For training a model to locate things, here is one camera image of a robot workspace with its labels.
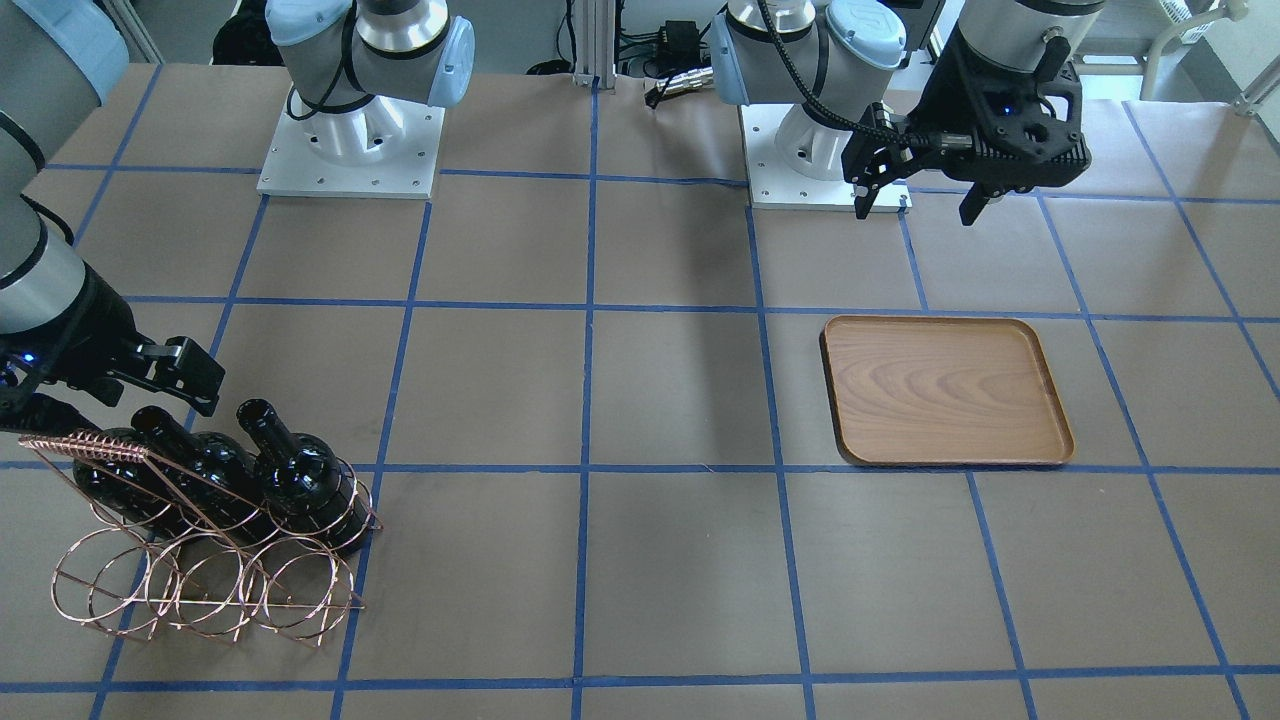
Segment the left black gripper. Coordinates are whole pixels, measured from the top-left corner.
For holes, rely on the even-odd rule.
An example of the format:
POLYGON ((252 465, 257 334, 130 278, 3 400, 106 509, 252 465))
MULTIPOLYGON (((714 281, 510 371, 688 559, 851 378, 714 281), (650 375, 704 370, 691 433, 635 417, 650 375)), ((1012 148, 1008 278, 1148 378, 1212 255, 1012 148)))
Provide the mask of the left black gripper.
POLYGON ((904 117, 861 123, 842 152, 844 178, 855 184, 854 214, 865 220, 879 187, 920 170, 970 182, 957 214, 965 227, 1004 191, 1062 187, 1092 164, 1082 128, 1082 85, 1068 59, 1064 32, 1028 35, 1029 69, 988 59, 960 29, 943 47, 919 102, 904 117))

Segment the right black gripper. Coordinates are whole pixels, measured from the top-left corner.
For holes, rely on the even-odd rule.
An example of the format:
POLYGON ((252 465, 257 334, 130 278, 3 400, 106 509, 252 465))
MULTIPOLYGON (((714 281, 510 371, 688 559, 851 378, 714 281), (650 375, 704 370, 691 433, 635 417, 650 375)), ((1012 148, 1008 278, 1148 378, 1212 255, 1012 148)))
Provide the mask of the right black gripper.
POLYGON ((224 368, 195 340, 163 343, 141 334, 125 300, 93 269, 69 305, 47 322, 3 331, 3 430, 72 433, 91 429, 74 406, 40 393, 63 383, 114 407, 125 383, 172 395, 210 416, 224 368))

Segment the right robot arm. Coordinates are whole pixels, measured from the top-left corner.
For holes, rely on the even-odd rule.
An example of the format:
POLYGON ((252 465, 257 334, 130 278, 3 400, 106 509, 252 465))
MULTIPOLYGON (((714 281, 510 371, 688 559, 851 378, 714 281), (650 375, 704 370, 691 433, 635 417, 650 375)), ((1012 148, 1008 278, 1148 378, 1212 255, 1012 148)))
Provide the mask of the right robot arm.
MULTIPOLYGON (((288 124, 337 164, 384 161, 410 136, 401 104, 454 108, 475 69, 474 23, 444 1, 261 1, 291 77, 288 124)), ((211 416, 224 368, 196 340, 152 340, 84 259, 76 228, 32 193, 131 61, 96 1, 3 4, 3 430, 93 423, 56 386, 115 407, 127 386, 211 416)))

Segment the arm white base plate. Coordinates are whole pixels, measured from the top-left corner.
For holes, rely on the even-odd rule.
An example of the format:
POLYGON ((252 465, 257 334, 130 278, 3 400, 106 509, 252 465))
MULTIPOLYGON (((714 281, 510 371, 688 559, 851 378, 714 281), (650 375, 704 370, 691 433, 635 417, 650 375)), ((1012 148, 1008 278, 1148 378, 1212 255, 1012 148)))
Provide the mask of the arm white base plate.
POLYGON ((842 151, 849 131, 812 119, 799 105, 740 108, 748 182, 763 209, 851 211, 861 199, 844 181, 842 151))
POLYGON ((433 195, 445 110, 376 96, 343 114, 311 114, 292 92, 257 191, 273 197, 410 199, 433 195))

